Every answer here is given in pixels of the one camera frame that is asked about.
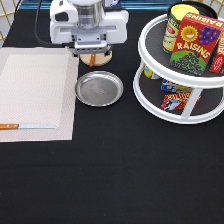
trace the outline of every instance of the black cable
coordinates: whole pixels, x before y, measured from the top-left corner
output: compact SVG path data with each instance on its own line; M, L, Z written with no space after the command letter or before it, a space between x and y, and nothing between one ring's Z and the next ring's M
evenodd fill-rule
M17 5L16 5L16 9L15 9L15 13L14 13L14 18L15 18L15 16L16 16L16 13L17 13L17 11L18 11L18 8L19 8L19 5L20 5L21 1L22 1L22 0L19 0L19 2L18 2Z
M34 34L35 34L35 37L36 37L37 41L45 47L64 47L63 44L52 44L52 43L43 41L38 37L37 26L38 26L38 17L39 17L41 3L42 3L42 0L39 1L38 7L37 7L37 13L36 13L36 19L35 19L35 28L34 28Z

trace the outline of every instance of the cereal box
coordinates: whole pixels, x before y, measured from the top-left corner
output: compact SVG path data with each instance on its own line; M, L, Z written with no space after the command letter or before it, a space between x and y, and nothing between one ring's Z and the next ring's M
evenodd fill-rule
M192 88L181 86L174 82L170 82L166 79L163 79L161 90L172 92L172 93L185 93L185 92L191 92Z
M210 67L210 72L221 73L224 64L224 32L221 33L218 47L213 56L212 65Z
M201 75L223 28L222 21L187 13L180 24L170 65Z
M166 95L161 105L161 108L165 111L183 109L186 106L190 95L191 92Z

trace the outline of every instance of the white device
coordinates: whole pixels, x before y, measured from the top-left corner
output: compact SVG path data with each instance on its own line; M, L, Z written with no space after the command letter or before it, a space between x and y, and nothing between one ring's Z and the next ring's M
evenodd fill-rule
M53 0L50 36L53 44L69 44L74 54L110 52L127 40L126 10L105 12L119 0Z

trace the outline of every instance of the table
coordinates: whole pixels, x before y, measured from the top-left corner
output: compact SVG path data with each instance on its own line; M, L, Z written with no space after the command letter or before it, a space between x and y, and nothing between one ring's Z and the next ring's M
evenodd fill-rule
M94 68L120 77L121 99L105 108L76 101L72 141L0 144L0 220L15 223L221 224L224 113L198 125L166 122L133 92L138 38L164 11L130 11L128 40ZM35 11L19 10L4 47L40 46ZM49 13L39 36L49 40ZM82 62L79 76L92 71Z

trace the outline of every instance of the tin can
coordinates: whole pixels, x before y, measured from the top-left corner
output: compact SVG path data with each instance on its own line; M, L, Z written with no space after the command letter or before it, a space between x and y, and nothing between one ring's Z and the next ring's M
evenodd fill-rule
M177 34L179 32L181 20L188 12L199 14L199 11L190 5L180 4L175 5L171 8L171 13L169 15L169 20L167 23L162 46L162 49L167 54L172 54Z
M150 79L159 79L160 76L158 76L157 74L155 74L151 69L149 69L147 66L145 66L145 70L144 70L144 74L146 77L150 78Z

